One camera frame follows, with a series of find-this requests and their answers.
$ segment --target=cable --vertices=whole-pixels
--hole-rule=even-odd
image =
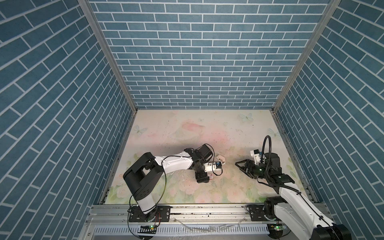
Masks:
[[[340,240],[339,236],[337,236],[337,234],[336,234],[335,230],[333,230],[332,226],[329,225],[329,223],[327,223],[326,220],[324,220],[324,216],[320,216],[315,210],[313,210],[311,205],[305,200],[305,198],[301,195],[301,193],[299,195],[301,196],[303,201],[310,207],[310,209],[319,217],[319,219],[323,220],[332,229],[332,231],[335,234],[335,236],[337,237],[337,239]]]
[[[199,228],[199,227],[189,227],[187,226],[186,224],[184,224],[183,222],[181,222],[179,219],[174,219],[176,222],[179,222],[181,225],[183,225],[185,228],[189,229],[189,230],[192,230],[192,231],[198,231],[198,232],[222,232],[226,229],[230,229],[230,228],[233,228],[235,227],[236,225],[239,225],[242,221],[246,220],[245,218],[243,218],[242,220],[240,220],[236,225],[229,225],[229,224],[223,224],[223,225],[220,225],[220,226],[209,226],[209,228]]]
[[[164,171],[164,177],[166,178],[166,182],[164,184],[164,190],[163,190],[163,193],[161,194],[159,200],[155,203],[155,205],[151,208],[149,208],[148,210],[145,210],[143,212],[147,212],[149,210],[152,210],[153,208],[155,208],[157,206],[157,204],[160,202],[161,198],[163,197],[165,191],[166,191],[166,187],[167,187],[167,174],[166,174],[166,171],[164,170],[164,166],[163,166],[163,162],[164,162],[164,159],[161,161],[161,166],[163,167],[163,171]]]
[[[287,236],[290,233],[291,233],[291,229],[289,230],[289,232],[287,234],[284,234],[283,236],[279,237],[279,240],[280,240],[280,238],[285,237],[285,236]]]
[[[156,226],[156,221],[157,221],[157,212],[155,213],[155,223],[153,224],[154,226]]]
[[[337,236],[336,232],[333,230],[333,228],[331,227],[331,225],[329,223],[327,223],[325,220],[324,220],[324,216],[320,216],[315,210],[313,210],[313,208],[311,207],[311,205],[305,200],[305,198],[301,195],[301,192],[300,190],[298,189],[295,189],[293,187],[290,187],[290,186],[287,186],[287,185],[284,185],[284,184],[278,184],[278,183],[275,183],[273,182],[272,179],[270,179],[270,176],[269,176],[269,170],[270,170],[270,165],[271,165],[271,151],[272,151],[272,142],[271,142],[271,137],[269,135],[267,135],[265,138],[264,138],[264,141],[263,141],[263,149],[262,149],[262,157],[264,154],[264,149],[265,149],[265,143],[266,143],[266,140],[268,139],[268,144],[269,144],[269,152],[268,152],[268,163],[266,165],[266,168],[265,168],[265,174],[264,174],[264,178],[265,180],[267,181],[267,183],[269,184],[269,186],[277,186],[277,187],[282,187],[282,188],[286,188],[286,189],[289,189],[289,190],[292,190],[294,192],[297,193],[297,195],[300,195],[301,198],[303,199],[303,201],[310,207],[310,209],[319,217],[319,219],[323,220],[333,231],[333,233],[335,234],[335,236],[338,238],[338,240],[340,240],[339,236]]]
[[[135,235],[132,231],[131,231],[131,228],[129,227],[129,217],[131,215],[131,210],[132,210],[132,206],[131,206],[131,199],[132,199],[133,195],[129,198],[129,209],[128,209],[128,220],[127,220],[127,225],[128,225],[128,230],[129,232],[134,235],[135,237],[137,237],[138,239],[141,239],[138,235]]]
[[[214,163],[215,163],[215,150],[214,150],[214,148],[211,146],[211,145],[209,145],[208,143],[206,143],[206,145],[208,145],[208,146],[210,146],[211,148],[212,148],[212,151],[213,151],[213,155],[209,158],[209,160],[208,160],[208,162],[212,159],[212,157],[213,157],[213,160],[212,160],[212,172],[216,175],[216,176],[220,176],[220,175],[222,175],[223,174],[223,167],[221,167],[221,173],[220,174],[216,174],[215,172],[214,172]]]
[[[263,141],[263,149],[262,149],[262,155],[265,156],[264,154],[264,149],[265,149],[265,143],[266,143],[266,140],[268,139],[268,145],[269,145],[269,150],[268,150],[268,163],[266,164],[266,167],[265,167],[265,174],[264,174],[264,178],[265,180],[267,181],[268,185],[269,186],[276,186],[276,187],[282,187],[282,188],[286,188],[286,189],[289,189],[291,191],[294,191],[296,193],[301,193],[300,190],[297,190],[296,188],[293,188],[293,187],[290,187],[290,186],[287,186],[287,185],[284,185],[284,184],[279,184],[279,183],[275,183],[273,179],[271,179],[271,177],[269,176],[269,171],[270,171],[270,167],[271,167],[271,163],[272,163],[272,159],[271,159],[271,153],[272,153],[272,141],[271,141],[271,137],[269,135],[265,136],[264,138],[264,141]]]
[[[160,215],[160,212],[157,212],[159,214],[159,224],[157,226],[160,226],[160,223],[161,223],[161,215]]]
[[[265,182],[259,182],[259,177],[257,177],[256,180],[257,180],[257,182],[260,183],[260,184],[264,184],[264,185],[266,185],[266,186],[268,186],[268,187],[271,187],[271,186],[269,186],[268,184],[266,184]]]

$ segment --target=red wire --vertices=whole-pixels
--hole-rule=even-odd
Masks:
[[[155,224],[154,224],[154,226],[156,226],[156,221],[157,221],[157,214],[155,214]]]

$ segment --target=aluminum frame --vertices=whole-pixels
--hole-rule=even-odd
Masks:
[[[162,225],[174,224],[238,224],[241,227],[251,224],[275,224],[277,221],[252,222],[246,209],[248,204],[159,204],[171,206],[170,221]],[[314,204],[327,217],[329,210],[324,203]],[[79,240],[91,240],[96,227],[111,225],[125,226],[127,224],[129,205],[93,205],[84,227],[79,235]],[[142,223],[129,223],[131,226]]]
[[[101,47],[101,50],[103,51],[105,58],[107,59],[109,66],[111,67],[113,74],[116,77],[117,82],[119,83],[122,92],[124,93],[125,98],[127,99],[129,105],[131,106],[134,113],[137,112],[137,107],[135,105],[135,102],[133,101],[133,98],[131,94],[128,91],[127,84],[125,84],[124,78],[121,75],[120,69],[116,63],[115,58],[112,55],[111,49],[109,48],[107,44],[107,40],[105,39],[105,36],[100,28],[100,25],[96,19],[96,15],[92,10],[91,4],[89,3],[89,0],[78,0],[81,10],[84,12],[85,18],[88,20],[89,25],[91,26],[91,29]]]
[[[272,110],[277,111],[281,106],[285,96],[288,94],[289,89],[296,81],[297,76],[299,75],[301,69],[303,68],[305,62],[307,61],[309,55],[311,54],[313,48],[315,47],[317,41],[319,40],[321,34],[323,33],[325,27],[327,26],[329,20],[331,19],[336,8],[339,6],[341,0],[330,0],[327,7],[324,9],[323,15],[321,16],[320,21],[316,24],[315,29],[311,37],[309,38],[303,52],[301,53],[299,59],[296,62],[296,65],[293,67],[290,76],[287,79],[281,93],[277,97],[276,102],[274,103]]]
[[[292,147],[292,144],[288,138],[288,135],[285,133],[285,130],[280,123],[279,117],[277,116],[276,112],[274,112],[274,111],[271,111],[271,114],[272,114],[272,118],[275,121],[275,124],[277,126],[277,130],[280,133],[281,139],[283,140],[284,145],[288,151],[288,154],[291,157],[293,166],[296,169],[296,172],[299,176],[299,179],[300,179],[301,183],[303,184],[304,189],[306,189],[306,193],[307,193],[309,200],[313,203],[319,202],[318,197],[316,196],[313,188],[310,185],[308,178],[306,177],[306,175],[304,173],[302,166],[300,165],[299,158],[297,157],[296,153],[293,150],[293,147]]]
[[[105,198],[108,195],[109,188],[111,187],[112,181],[113,181],[113,179],[115,177],[116,170],[117,170],[117,168],[119,166],[122,153],[124,152],[125,146],[127,144],[127,140],[128,140],[129,134],[131,133],[133,122],[135,121],[136,114],[137,114],[137,112],[132,113],[132,116],[131,116],[131,118],[129,120],[129,124],[128,124],[128,127],[127,127],[126,131],[125,131],[124,138],[123,138],[123,140],[122,140],[122,142],[120,144],[120,148],[119,148],[118,153],[117,153],[117,155],[115,157],[115,161],[113,162],[113,165],[111,167],[111,172],[110,172],[110,174],[109,174],[109,176],[107,178],[107,181],[106,181],[105,186],[103,188],[103,192],[100,195],[100,199],[98,200],[98,202],[100,204],[105,203]]]

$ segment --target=metal rail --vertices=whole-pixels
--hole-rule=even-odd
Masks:
[[[251,227],[255,224],[274,224],[277,221],[252,222],[250,213],[246,209],[248,204],[159,204],[171,206],[169,222],[162,222],[163,226],[188,226],[204,225],[239,225],[240,227]],[[330,216],[328,208],[324,203],[314,204],[327,217]],[[127,204],[121,205],[93,205],[79,239],[91,239],[97,229],[108,229],[108,231],[125,231],[128,218]],[[132,228],[137,228],[143,223],[129,223]]]
[[[115,157],[115,161],[113,162],[113,165],[112,165],[112,168],[111,168],[111,172],[109,173],[108,175],[108,178],[107,178],[107,181],[105,183],[105,186],[103,188],[103,192],[102,194],[100,195],[100,199],[99,199],[99,203],[100,204],[104,204],[105,203],[105,199],[108,195],[108,191],[112,185],[112,181],[115,177],[115,174],[116,174],[116,171],[117,171],[117,168],[119,167],[119,163],[120,163],[120,159],[121,159],[121,156],[122,156],[122,153],[125,149],[125,145],[127,144],[127,141],[128,141],[128,137],[129,137],[129,134],[131,132],[131,129],[132,129],[132,126],[133,126],[133,122],[135,121],[135,117],[136,117],[136,114],[137,113],[132,113],[132,116],[131,116],[131,119],[129,120],[129,124],[128,124],[128,127],[125,131],[125,134],[124,134],[124,138],[120,144],[120,148],[119,148],[119,151]]]
[[[299,158],[297,157],[296,153],[294,152],[292,144],[291,144],[290,140],[288,139],[288,136],[285,133],[285,130],[284,130],[282,124],[280,123],[280,120],[279,120],[277,114],[275,112],[273,112],[273,111],[271,111],[271,114],[272,114],[273,120],[275,121],[277,130],[280,133],[281,139],[283,140],[284,145],[285,145],[285,147],[286,147],[286,149],[288,151],[288,154],[291,157],[293,166],[295,167],[296,172],[297,172],[297,174],[298,174],[298,176],[300,178],[300,181],[303,184],[303,187],[304,187],[304,189],[306,191],[308,199],[312,203],[319,202],[319,200],[318,200],[318,198],[317,198],[313,188],[310,185],[310,182],[309,182],[308,178],[306,177],[306,175],[304,173],[304,170],[302,169],[302,166],[300,165]]]

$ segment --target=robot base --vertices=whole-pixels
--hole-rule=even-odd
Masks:
[[[157,206],[147,214],[144,214],[139,206],[133,206],[131,212],[129,222],[151,222],[156,213],[160,213],[162,222],[169,222],[170,206]]]

